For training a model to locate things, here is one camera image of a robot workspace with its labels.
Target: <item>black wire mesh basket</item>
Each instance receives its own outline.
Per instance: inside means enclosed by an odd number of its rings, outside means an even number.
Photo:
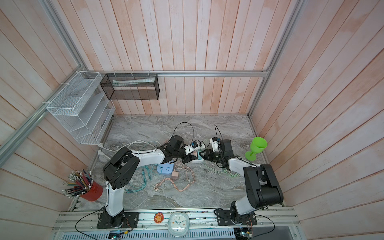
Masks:
[[[100,83],[109,100],[158,100],[156,74],[107,73]]]

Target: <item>marble tabletop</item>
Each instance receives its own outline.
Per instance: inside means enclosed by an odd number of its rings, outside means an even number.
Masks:
[[[214,124],[221,131],[223,139],[230,139],[234,154],[245,159],[244,154],[249,151],[249,144],[253,139],[248,117],[246,115],[145,115],[145,116],[118,116],[114,119],[111,131],[107,137],[105,147],[118,149],[126,143],[135,140],[159,141],[164,143],[171,136],[177,124],[189,122],[194,128],[194,139],[209,143],[209,139],[216,136]],[[175,131],[175,135],[184,138],[189,144],[193,131],[188,124],[181,124]],[[151,149],[144,144],[135,144],[130,147],[132,150]],[[103,149],[103,152],[112,157],[113,153]],[[101,185],[105,185],[102,172],[104,164],[108,161],[105,156],[99,156],[98,162],[93,170],[94,179]],[[257,163],[264,163],[261,154],[257,155]],[[155,192],[154,185],[160,182],[165,175],[156,171],[156,166],[151,172],[151,180],[148,178],[147,170],[145,175],[147,186],[136,193],[124,193],[124,209],[165,209],[165,208],[201,208],[201,207],[229,207],[231,203],[245,196],[244,178],[231,177],[222,172],[216,164],[205,161],[204,163],[187,163],[195,174],[196,182],[191,184],[183,192],[178,192],[170,181],[165,181],[160,189]],[[142,167],[136,170],[130,184],[141,186],[143,183]],[[179,189],[187,184],[187,176],[184,170],[179,171],[179,179],[175,180]],[[126,189],[135,189],[127,185]],[[100,209],[106,202],[106,192],[95,202],[88,202],[80,198],[77,210]]]

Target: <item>wall shelf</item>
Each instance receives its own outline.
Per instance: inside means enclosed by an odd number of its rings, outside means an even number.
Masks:
[[[47,107],[79,144],[99,144],[114,113],[104,93],[94,94],[100,82],[100,73],[78,72]]]

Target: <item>ventilation grille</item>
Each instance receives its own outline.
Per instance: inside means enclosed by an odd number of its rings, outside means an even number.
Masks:
[[[84,232],[99,240],[107,240],[109,231],[102,232]],[[183,237],[175,237],[168,230],[134,230],[128,234],[124,234],[122,239],[141,239],[141,240],[167,240],[167,239],[233,239],[235,233],[233,228],[217,228],[217,229],[190,229]],[[61,240],[82,240],[92,239],[78,232],[68,232],[63,235]]]
[[[88,234],[96,239],[108,239],[108,231],[101,231],[101,232],[84,232],[85,234]],[[77,240],[77,239],[93,239],[87,235],[78,233],[78,232],[66,232],[63,235],[63,238],[61,240]]]

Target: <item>clock face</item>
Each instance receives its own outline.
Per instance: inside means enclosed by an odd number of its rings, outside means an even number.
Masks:
[[[189,229],[189,217],[183,213],[173,213],[168,220],[168,230],[175,236],[182,237]]]

